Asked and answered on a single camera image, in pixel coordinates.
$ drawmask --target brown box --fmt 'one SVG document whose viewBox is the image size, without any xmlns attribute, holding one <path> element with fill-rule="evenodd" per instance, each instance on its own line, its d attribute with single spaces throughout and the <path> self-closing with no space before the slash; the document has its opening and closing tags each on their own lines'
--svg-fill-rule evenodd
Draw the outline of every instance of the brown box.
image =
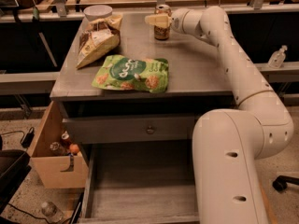
<svg viewBox="0 0 299 224">
<path fill-rule="evenodd" d="M 63 131 L 63 117 L 58 105 L 51 102 L 36 130 L 28 154 L 45 188 L 84 188 L 88 166 L 83 157 L 53 156 L 49 149 L 52 142 L 60 141 Z"/>
</svg>

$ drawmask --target concrete floor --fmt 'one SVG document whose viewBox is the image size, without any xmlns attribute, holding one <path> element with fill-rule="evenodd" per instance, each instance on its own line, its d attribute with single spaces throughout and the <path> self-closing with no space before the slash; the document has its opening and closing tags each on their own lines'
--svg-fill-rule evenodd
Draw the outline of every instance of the concrete floor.
<svg viewBox="0 0 299 224">
<path fill-rule="evenodd" d="M 299 224 L 299 187 L 289 185 L 282 193 L 272 188 L 272 182 L 278 175 L 299 177 L 299 106 L 289 106 L 294 125 L 294 137 L 289 146 L 274 157 L 256 161 L 258 174 L 263 190 L 273 211 L 272 223 Z M 28 132 L 31 127 L 37 129 L 45 108 L 35 108 L 29 119 L 24 119 L 19 109 L 0 110 L 0 133 L 22 130 Z M 23 149 L 21 147 L 21 133 L 3 136 L 3 149 Z M 64 211 L 65 217 L 70 217 L 79 194 L 83 189 L 45 189 L 35 171 L 35 167 L 26 177 L 10 203 L 37 217 L 43 217 L 40 205 L 45 201 L 52 201 Z M 22 224 L 46 223 L 44 220 L 34 219 L 12 207 L 7 207 L 1 214 L 12 221 Z"/>
</svg>

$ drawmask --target white robotic arm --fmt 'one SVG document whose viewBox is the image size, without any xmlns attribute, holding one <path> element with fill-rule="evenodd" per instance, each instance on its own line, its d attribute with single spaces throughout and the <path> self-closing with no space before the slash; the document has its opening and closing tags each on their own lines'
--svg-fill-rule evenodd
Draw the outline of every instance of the white robotic arm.
<svg viewBox="0 0 299 224">
<path fill-rule="evenodd" d="M 192 154 L 201 224 L 268 223 L 254 160 L 283 150 L 292 118 L 235 40 L 221 7 L 178 9 L 171 27 L 218 50 L 238 110 L 213 110 L 193 131 Z"/>
</svg>

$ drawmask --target drawer knob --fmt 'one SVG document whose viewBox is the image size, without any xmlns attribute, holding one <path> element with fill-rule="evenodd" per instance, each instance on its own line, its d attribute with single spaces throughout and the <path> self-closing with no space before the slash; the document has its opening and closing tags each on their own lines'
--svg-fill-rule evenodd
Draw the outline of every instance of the drawer knob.
<svg viewBox="0 0 299 224">
<path fill-rule="evenodd" d="M 148 134 L 154 134 L 155 131 L 156 131 L 155 128 L 152 127 L 152 126 L 149 126 L 149 127 L 147 128 L 147 133 L 148 133 Z"/>
</svg>

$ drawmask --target white bowl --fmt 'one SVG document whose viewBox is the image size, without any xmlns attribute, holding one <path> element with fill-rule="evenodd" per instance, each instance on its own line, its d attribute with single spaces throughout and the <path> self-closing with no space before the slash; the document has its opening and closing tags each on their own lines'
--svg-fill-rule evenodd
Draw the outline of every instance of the white bowl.
<svg viewBox="0 0 299 224">
<path fill-rule="evenodd" d="M 112 15 L 112 7 L 107 5 L 94 5 L 86 7 L 83 10 L 88 21 L 93 21 L 100 18 L 106 18 Z"/>
</svg>

